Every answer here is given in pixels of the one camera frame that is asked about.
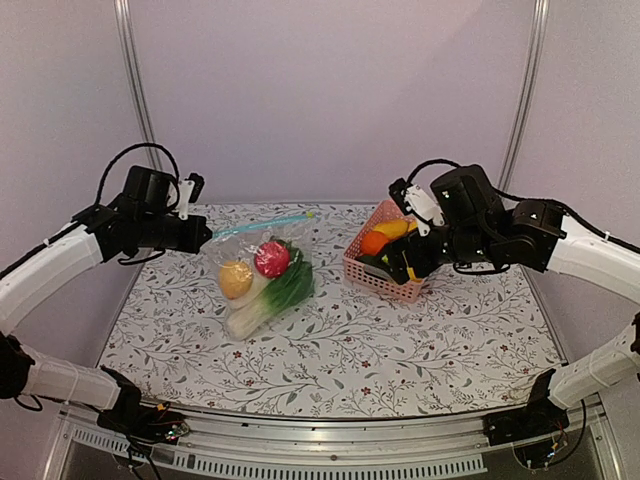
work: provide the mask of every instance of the plastic basket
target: plastic basket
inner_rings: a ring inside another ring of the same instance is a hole
[[[362,227],[358,236],[356,236],[353,242],[351,242],[351,245],[349,245],[344,253],[344,276],[347,280],[363,285],[370,290],[386,293],[404,300],[405,302],[413,303],[420,295],[420,289],[424,284],[424,279],[420,283],[411,281],[404,285],[398,285],[369,275],[364,271],[364,265],[355,260],[355,258],[360,255],[360,243],[362,242],[362,237],[373,230],[373,227],[380,222],[403,217],[404,215],[402,214],[402,211],[395,203],[393,203],[392,200],[385,200],[380,203],[375,212],[373,212],[373,215],[371,215],[371,218],[369,218],[369,221],[367,221],[364,227]]]

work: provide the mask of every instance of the plastic bag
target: plastic bag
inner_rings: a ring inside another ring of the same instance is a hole
[[[313,294],[311,213],[214,233],[203,248],[220,268],[227,298],[226,327],[244,340],[260,325]]]

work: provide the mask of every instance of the table surface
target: table surface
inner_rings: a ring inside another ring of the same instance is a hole
[[[342,254],[372,205],[196,209],[215,229],[316,213],[316,293],[234,342],[209,257],[169,252],[147,263],[101,364],[148,398],[303,417],[449,414],[512,405],[515,382],[560,362],[518,267],[482,277],[443,267],[412,305],[345,285]]]

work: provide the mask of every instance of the gray wall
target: gray wall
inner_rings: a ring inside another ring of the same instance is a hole
[[[113,1],[0,2],[0,57],[4,267],[91,204],[105,164],[138,141],[139,130]],[[109,194],[121,187],[125,170],[114,171]],[[131,275],[117,265],[87,272],[15,333],[44,353],[92,366]],[[0,477],[35,478],[48,453],[56,407],[47,404],[38,414],[0,402]]]
[[[437,156],[497,178],[530,0],[131,8],[156,137],[207,178],[202,201],[378,201]]]
[[[531,116],[509,191],[566,201],[640,244],[640,4],[551,2]],[[617,335],[640,308],[584,282],[538,278],[573,358]],[[602,396],[629,478],[640,471],[640,386]]]

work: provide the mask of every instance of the ventilation grille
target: ventilation grille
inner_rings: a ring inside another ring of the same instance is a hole
[[[79,425],[75,426],[73,439],[83,445],[120,456],[126,456],[129,447],[129,442],[115,433],[98,432]],[[291,468],[226,461],[208,455],[183,452],[175,452],[172,460],[171,463],[166,463],[157,459],[156,463],[175,470],[232,480],[418,480],[456,478],[487,472],[482,455],[479,454],[440,462],[403,465],[402,467],[327,467],[315,469],[304,466]]]

